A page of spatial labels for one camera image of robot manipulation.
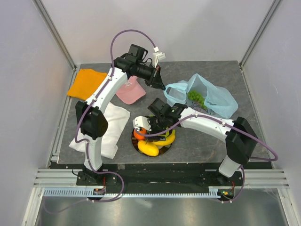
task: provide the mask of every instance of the plastic bag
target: plastic bag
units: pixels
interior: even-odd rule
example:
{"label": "plastic bag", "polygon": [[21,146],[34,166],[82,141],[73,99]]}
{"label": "plastic bag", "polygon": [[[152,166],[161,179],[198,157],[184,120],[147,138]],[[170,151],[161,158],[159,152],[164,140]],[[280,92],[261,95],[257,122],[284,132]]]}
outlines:
{"label": "plastic bag", "polygon": [[[188,99],[187,93],[192,90],[197,91],[205,98],[205,108],[201,109],[197,103]],[[193,75],[189,81],[182,80],[178,83],[167,85],[164,95],[170,106],[173,106],[175,103],[187,104],[187,106],[192,107],[196,111],[218,115],[226,119],[230,118],[238,109],[236,100],[227,89],[213,85],[199,74]]]}

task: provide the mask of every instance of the white panel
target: white panel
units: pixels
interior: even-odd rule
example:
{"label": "white panel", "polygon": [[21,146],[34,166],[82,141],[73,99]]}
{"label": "white panel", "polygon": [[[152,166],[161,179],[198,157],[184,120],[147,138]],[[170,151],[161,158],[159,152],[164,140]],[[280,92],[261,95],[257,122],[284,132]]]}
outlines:
{"label": "white panel", "polygon": [[0,21],[0,218],[18,226],[72,73],[31,0],[1,1]]}
{"label": "white panel", "polygon": [[301,210],[301,2],[285,0],[245,66],[264,134]]}
{"label": "white panel", "polygon": [[[77,64],[110,62],[110,43],[124,29],[147,33],[167,61],[240,60],[272,0],[43,0]],[[148,50],[140,34],[116,40]]]}

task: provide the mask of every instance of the gray table surface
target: gray table surface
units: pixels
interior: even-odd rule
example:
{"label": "gray table surface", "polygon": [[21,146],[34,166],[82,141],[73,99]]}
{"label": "gray table surface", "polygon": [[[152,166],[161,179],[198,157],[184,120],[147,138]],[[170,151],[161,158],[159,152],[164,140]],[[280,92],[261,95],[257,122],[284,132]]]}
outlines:
{"label": "gray table surface", "polygon": [[[214,85],[225,87],[238,103],[238,110],[231,118],[236,119],[238,116],[246,118],[258,137],[262,137],[237,61],[162,62],[160,66],[165,85],[180,80],[188,81],[192,75],[198,73]],[[110,64],[85,64],[80,68],[108,72]],[[138,81],[146,91],[144,97],[132,105],[124,104],[116,95],[111,101],[114,105],[127,109],[131,116],[117,143],[118,151],[115,158],[113,160],[103,158],[104,163],[220,162],[223,160],[226,156],[226,145],[222,141],[199,131],[184,128],[176,129],[176,140],[165,154],[149,157],[138,153],[131,143],[132,120],[137,116],[150,114],[147,107],[155,98],[159,97],[166,101],[163,91],[147,87],[143,80],[138,79]],[[76,102],[77,100],[73,100],[71,103],[58,163],[83,163],[85,160],[84,153],[68,147],[77,126]],[[263,147],[257,145],[253,156],[268,157],[268,154]]]}

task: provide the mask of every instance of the orange fruit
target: orange fruit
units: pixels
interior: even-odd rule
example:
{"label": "orange fruit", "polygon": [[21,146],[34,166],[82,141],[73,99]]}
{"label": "orange fruit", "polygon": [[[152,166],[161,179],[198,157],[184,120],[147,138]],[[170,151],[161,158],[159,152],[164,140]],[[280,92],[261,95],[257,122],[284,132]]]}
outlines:
{"label": "orange fruit", "polygon": [[[145,129],[145,128],[142,128],[141,131],[140,131],[139,133],[146,134],[146,129]],[[145,140],[145,137],[142,136],[142,135],[139,135],[139,134],[136,132],[136,129],[134,129],[134,137],[135,137],[137,140]]]}

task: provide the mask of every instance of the black base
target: black base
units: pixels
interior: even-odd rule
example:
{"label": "black base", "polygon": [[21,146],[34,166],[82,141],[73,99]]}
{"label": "black base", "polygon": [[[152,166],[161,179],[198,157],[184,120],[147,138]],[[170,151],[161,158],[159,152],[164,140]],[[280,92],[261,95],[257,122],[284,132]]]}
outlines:
{"label": "black base", "polygon": [[137,138],[135,138],[135,136],[134,136],[134,130],[135,130],[135,129],[133,129],[132,135],[131,135],[132,144],[133,144],[134,149],[135,149],[137,152],[139,152],[140,154],[143,154],[143,155],[148,156],[148,157],[150,157],[150,158],[155,158],[155,157],[158,157],[158,156],[160,156],[160,155],[166,153],[166,152],[171,148],[171,145],[173,144],[173,143],[171,143],[171,144],[169,144],[169,145],[165,145],[165,146],[163,146],[162,148],[160,148],[160,149],[159,149],[159,154],[158,154],[157,156],[149,156],[149,155],[144,154],[143,152],[141,152],[141,151],[139,150],[139,148],[138,148],[138,141],[139,141],[139,140],[138,140]]}
{"label": "black base", "polygon": [[[242,185],[241,172],[222,182],[220,174],[206,169],[206,163],[178,164],[106,164],[102,170],[119,173],[125,181],[125,194],[182,194],[208,193],[209,186],[232,187]],[[112,174],[98,175],[90,170],[80,171],[78,186],[102,186],[106,181],[106,193],[119,193],[122,183]]]}
{"label": "black base", "polygon": [[[115,171],[118,168],[122,169],[190,169],[191,167],[198,166],[203,170],[216,170],[220,166],[220,162],[204,162],[204,163],[105,163],[103,164],[103,169],[109,169],[110,171]],[[83,164],[58,164],[56,162],[51,162],[49,169],[83,169]],[[273,169],[271,162],[268,161],[252,161],[247,165],[244,165],[245,170],[271,170]]]}

